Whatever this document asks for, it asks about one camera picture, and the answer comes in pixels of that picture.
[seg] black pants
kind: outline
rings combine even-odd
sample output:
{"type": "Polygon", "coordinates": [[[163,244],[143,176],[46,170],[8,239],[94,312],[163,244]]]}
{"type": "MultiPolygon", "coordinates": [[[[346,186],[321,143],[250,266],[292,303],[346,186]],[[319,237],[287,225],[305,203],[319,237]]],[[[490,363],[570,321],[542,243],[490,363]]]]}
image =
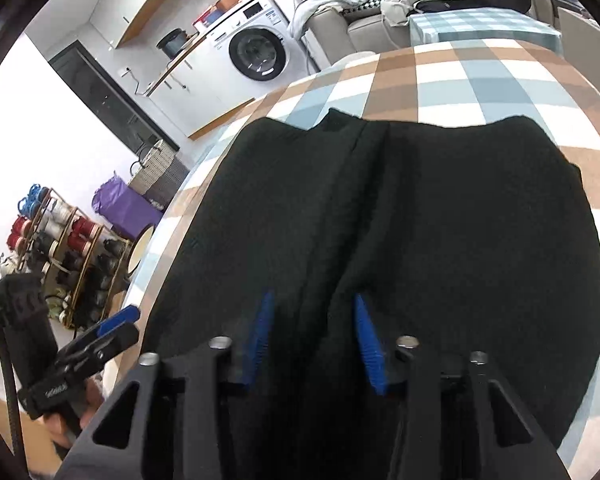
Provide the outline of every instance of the black pants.
{"type": "Polygon", "coordinates": [[[395,406],[368,385],[353,295],[441,352],[488,352],[558,446],[600,354],[600,244],[578,171],[527,118],[445,129],[330,111],[262,119],[223,161],[152,311],[167,357],[238,337],[272,291],[240,478],[384,478],[395,406]]]}

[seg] wooden countertop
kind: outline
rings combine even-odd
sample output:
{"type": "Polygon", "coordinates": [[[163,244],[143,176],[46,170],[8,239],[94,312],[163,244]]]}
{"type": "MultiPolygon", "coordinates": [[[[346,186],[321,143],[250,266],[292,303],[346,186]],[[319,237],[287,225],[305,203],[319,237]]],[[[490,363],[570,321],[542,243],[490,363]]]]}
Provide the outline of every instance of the wooden countertop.
{"type": "Polygon", "coordinates": [[[220,18],[218,18],[218,20],[213,22],[211,27],[209,27],[205,32],[201,32],[200,35],[193,41],[193,43],[191,43],[185,50],[180,52],[174,59],[172,59],[170,61],[170,63],[167,65],[167,67],[158,76],[158,79],[156,79],[152,83],[149,83],[149,86],[146,90],[145,95],[147,97],[149,97],[155,91],[155,89],[158,88],[158,85],[160,85],[167,78],[167,76],[171,73],[171,71],[174,68],[176,68],[180,64],[180,62],[182,62],[189,54],[191,54],[200,43],[202,43],[203,41],[206,40],[206,35],[208,33],[210,33],[218,25],[220,25],[222,22],[224,22],[224,20],[226,20],[229,16],[231,16],[236,10],[240,10],[244,6],[250,4],[252,1],[253,0],[241,1],[235,7],[232,7],[230,10],[228,10],[226,13],[224,13],[222,16],[220,16],[220,18]]]}

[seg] black and white checkered fabric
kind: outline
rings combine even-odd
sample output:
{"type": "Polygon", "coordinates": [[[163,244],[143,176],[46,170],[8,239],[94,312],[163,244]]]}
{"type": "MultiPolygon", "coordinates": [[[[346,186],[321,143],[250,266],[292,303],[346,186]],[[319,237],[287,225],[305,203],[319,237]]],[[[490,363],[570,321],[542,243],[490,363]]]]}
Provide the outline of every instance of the black and white checkered fabric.
{"type": "Polygon", "coordinates": [[[361,10],[374,9],[380,7],[380,4],[385,0],[367,0],[362,5],[353,7],[352,9],[342,9],[342,15],[351,14],[353,12],[360,12],[361,10]]]}

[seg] checkered tablecloth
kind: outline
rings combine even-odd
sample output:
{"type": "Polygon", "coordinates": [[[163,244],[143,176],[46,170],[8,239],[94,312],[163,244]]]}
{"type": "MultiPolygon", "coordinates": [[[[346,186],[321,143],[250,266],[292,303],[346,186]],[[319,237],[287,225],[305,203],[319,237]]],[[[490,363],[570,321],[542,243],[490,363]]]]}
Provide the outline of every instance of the checkered tablecloth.
{"type": "MultiPolygon", "coordinates": [[[[260,117],[311,128],[331,107],[368,120],[439,126],[531,117],[580,168],[600,238],[600,94],[579,72],[553,52],[515,40],[397,50],[272,92],[209,134],[210,147],[165,212],[127,294],[125,304],[137,304],[142,311],[141,330],[208,185],[241,128],[260,117]]],[[[120,370],[128,370],[137,357],[138,348],[127,351],[120,370]]],[[[105,383],[110,387],[118,368],[107,367],[105,383]]],[[[600,360],[559,453],[574,480],[589,480],[600,468],[600,360]]]]}
{"type": "Polygon", "coordinates": [[[411,46],[501,38],[528,41],[562,55],[562,35],[558,30],[510,9],[485,7],[412,14],[409,30],[411,46]]]}

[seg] metal screw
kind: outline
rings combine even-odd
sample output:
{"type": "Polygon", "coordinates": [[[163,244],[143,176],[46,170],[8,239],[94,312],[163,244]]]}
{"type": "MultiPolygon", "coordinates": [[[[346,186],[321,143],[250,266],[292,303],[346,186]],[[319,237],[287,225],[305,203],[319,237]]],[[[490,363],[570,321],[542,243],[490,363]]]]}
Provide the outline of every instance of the metal screw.
{"type": "Polygon", "coordinates": [[[142,366],[153,366],[158,364],[158,361],[160,361],[160,356],[153,352],[147,352],[138,358],[138,364],[141,364],[142,366]]]}
{"type": "Polygon", "coordinates": [[[395,343],[398,346],[398,348],[408,348],[408,349],[417,348],[418,345],[420,344],[420,342],[418,341],[418,338],[414,337],[413,335],[401,335],[395,341],[395,343]]]}
{"type": "Polygon", "coordinates": [[[485,352],[471,352],[469,360],[474,365],[485,365],[489,362],[489,356],[485,352]]]}
{"type": "Polygon", "coordinates": [[[209,341],[209,346],[214,350],[224,350],[225,348],[229,348],[232,342],[230,337],[219,335],[209,341]]]}

